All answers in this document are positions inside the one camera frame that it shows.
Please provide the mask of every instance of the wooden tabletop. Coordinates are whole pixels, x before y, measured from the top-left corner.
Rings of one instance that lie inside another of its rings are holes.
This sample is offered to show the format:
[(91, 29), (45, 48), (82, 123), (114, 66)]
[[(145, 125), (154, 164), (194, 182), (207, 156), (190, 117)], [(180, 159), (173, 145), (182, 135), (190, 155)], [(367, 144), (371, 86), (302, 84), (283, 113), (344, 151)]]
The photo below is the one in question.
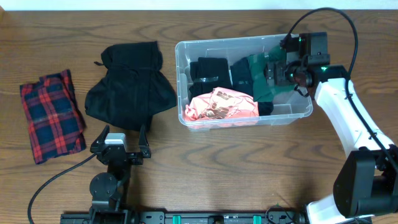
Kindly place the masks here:
[[(283, 34), (305, 11), (86, 11), (5, 12), (0, 23), (0, 223), (28, 223), (27, 205), (53, 175), (90, 156), (89, 150), (35, 165), (19, 85), (72, 71), (84, 114), (87, 91), (106, 73), (101, 52), (118, 43), (158, 40), (162, 72), (177, 89), (175, 45), (181, 40)], [(398, 12), (347, 11), (359, 34), (352, 79), (373, 120), (398, 142)], [(333, 64), (348, 68), (353, 35), (332, 12), (302, 21), (299, 32), (327, 31)], [(133, 168), (132, 205), (168, 211), (300, 208), (332, 192), (345, 154), (328, 117), (315, 102), (311, 116), (287, 126), (253, 126), (190, 132), (177, 108), (154, 116), (147, 134), (152, 159)], [(105, 123), (84, 115), (90, 145)], [(124, 132), (130, 150), (138, 134)], [(37, 197), (36, 223), (59, 223), (64, 212), (86, 212), (89, 184), (106, 166), (96, 159), (62, 176)], [(397, 223), (398, 215), (373, 219)]]

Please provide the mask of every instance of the cable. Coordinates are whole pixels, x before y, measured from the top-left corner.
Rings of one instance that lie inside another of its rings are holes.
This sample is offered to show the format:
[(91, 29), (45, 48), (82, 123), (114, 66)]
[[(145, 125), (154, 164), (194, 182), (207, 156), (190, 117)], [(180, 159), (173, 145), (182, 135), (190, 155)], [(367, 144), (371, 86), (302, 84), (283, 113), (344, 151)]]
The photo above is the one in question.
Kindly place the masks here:
[(273, 221), (271, 221), (271, 220), (269, 219), (269, 217), (268, 217), (268, 211), (269, 211), (271, 208), (274, 208), (274, 207), (281, 208), (282, 211), (284, 211), (284, 212), (286, 213), (287, 218), (289, 218), (289, 219), (291, 220), (290, 223), (296, 224), (296, 223), (294, 222), (293, 218), (290, 217), (290, 215), (286, 212), (286, 210), (285, 210), (282, 206), (280, 206), (280, 205), (273, 205), (273, 206), (269, 207), (269, 208), (267, 209), (267, 211), (266, 211), (266, 218), (267, 218), (267, 220), (268, 220), (271, 224), (276, 224), (276, 223), (274, 223)]
[(84, 161), (81, 161), (80, 163), (74, 165), (73, 167), (62, 171), (61, 173), (53, 176), (51, 179), (49, 179), (48, 181), (46, 181), (46, 183), (44, 183), (37, 191), (36, 193), (33, 195), (32, 199), (29, 202), (29, 205), (27, 207), (27, 218), (29, 219), (29, 223), (30, 224), (34, 224), (33, 219), (32, 219), (32, 205), (33, 202), (35, 201), (36, 197), (38, 196), (38, 194), (44, 189), (45, 186), (47, 186), (49, 183), (51, 183), (53, 180), (57, 179), (58, 177), (62, 176), (63, 174), (66, 174), (67, 172), (76, 169), (77, 167), (80, 167), (81, 165), (85, 164), (86, 162), (88, 162), (90, 159), (94, 158), (96, 156), (96, 154), (92, 154), (89, 158), (85, 159)]
[(366, 130), (369, 132), (369, 134), (371, 135), (373, 140), (376, 142), (376, 144), (381, 148), (381, 150), (383, 151), (383, 153), (386, 155), (386, 157), (388, 158), (389, 162), (391, 163), (391, 166), (394, 168), (394, 170), (398, 174), (398, 165), (397, 165), (397, 163), (392, 158), (392, 156), (387, 151), (387, 149), (384, 147), (384, 145), (377, 138), (376, 134), (373, 132), (371, 127), (368, 125), (368, 123), (365, 121), (365, 119), (363, 118), (363, 116), (361, 115), (361, 113), (359, 112), (357, 107), (355, 106), (353, 99), (351, 98), (352, 94), (349, 93), (349, 90), (348, 90), (348, 83), (351, 80), (351, 72), (353, 71), (354, 64), (355, 64), (355, 59), (356, 59), (356, 54), (358, 52), (358, 33), (356, 32), (356, 28), (355, 28), (354, 22), (349, 18), (349, 16), (347, 14), (345, 14), (343, 11), (339, 10), (339, 9), (333, 9), (333, 8), (330, 8), (330, 7), (323, 7), (323, 8), (314, 9), (312, 11), (309, 11), (308, 13), (304, 14), (304, 16), (302, 16), (300, 19), (298, 19), (298, 21), (292, 26), (292, 28), (290, 28), (289, 33), (287, 33), (286, 37), (281, 41), (280, 44), (281, 44), (281, 46), (284, 46), (286, 44), (286, 42), (292, 37), (292, 35), (291, 35), (292, 31), (294, 30), (294, 28), (297, 26), (297, 24), (301, 20), (303, 20), (307, 16), (313, 14), (314, 12), (318, 12), (318, 11), (333, 11), (333, 12), (337, 12), (338, 14), (342, 15), (348, 21), (349, 25), (351, 26), (351, 28), (353, 30), (353, 34), (354, 34), (354, 53), (353, 53), (353, 59), (351, 60), (351, 64), (350, 64), (349, 69), (348, 69), (348, 76), (346, 77), (346, 82), (345, 82), (346, 98), (348, 99), (351, 107), (353, 108), (353, 110), (356, 113), (356, 115), (358, 116), (358, 118), (362, 121), (362, 123), (365, 126)]

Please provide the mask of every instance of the pink cloth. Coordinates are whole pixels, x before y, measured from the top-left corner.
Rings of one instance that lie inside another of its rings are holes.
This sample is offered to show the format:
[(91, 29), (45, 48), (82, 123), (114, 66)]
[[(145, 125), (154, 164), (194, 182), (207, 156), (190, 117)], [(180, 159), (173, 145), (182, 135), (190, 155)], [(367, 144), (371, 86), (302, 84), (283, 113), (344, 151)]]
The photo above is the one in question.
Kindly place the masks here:
[(209, 119), (249, 118), (259, 116), (258, 103), (253, 97), (222, 87), (211, 93), (194, 97), (185, 106), (185, 121), (203, 121)]

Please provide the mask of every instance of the storage box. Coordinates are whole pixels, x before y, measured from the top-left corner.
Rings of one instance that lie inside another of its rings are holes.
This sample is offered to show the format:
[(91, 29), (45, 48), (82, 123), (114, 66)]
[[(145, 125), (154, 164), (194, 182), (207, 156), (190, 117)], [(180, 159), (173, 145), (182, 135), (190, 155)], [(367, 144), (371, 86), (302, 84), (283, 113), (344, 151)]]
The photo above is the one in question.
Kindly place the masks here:
[(192, 130), (225, 128), (249, 125), (284, 125), (298, 118), (310, 116), (313, 110), (310, 97), (304, 98), (296, 91), (276, 95), (274, 111), (270, 116), (255, 118), (214, 119), (207, 121), (185, 121), (182, 113), (189, 105), (189, 88), (193, 85), (190, 76), (190, 62), (197, 62), (199, 57), (226, 58), (231, 66), (239, 59), (252, 54), (268, 52), (285, 37), (267, 35), (259, 37), (242, 37), (217, 40), (182, 41), (175, 46), (175, 63), (177, 68), (178, 119)]

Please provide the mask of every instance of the folded plaid shirt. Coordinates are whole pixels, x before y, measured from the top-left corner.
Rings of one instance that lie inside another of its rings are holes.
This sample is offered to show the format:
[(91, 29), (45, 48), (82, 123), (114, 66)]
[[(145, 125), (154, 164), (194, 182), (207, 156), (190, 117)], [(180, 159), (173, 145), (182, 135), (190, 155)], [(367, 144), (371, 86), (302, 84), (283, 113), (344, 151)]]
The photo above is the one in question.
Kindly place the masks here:
[(86, 148), (69, 70), (21, 85), (20, 91), (36, 164)]

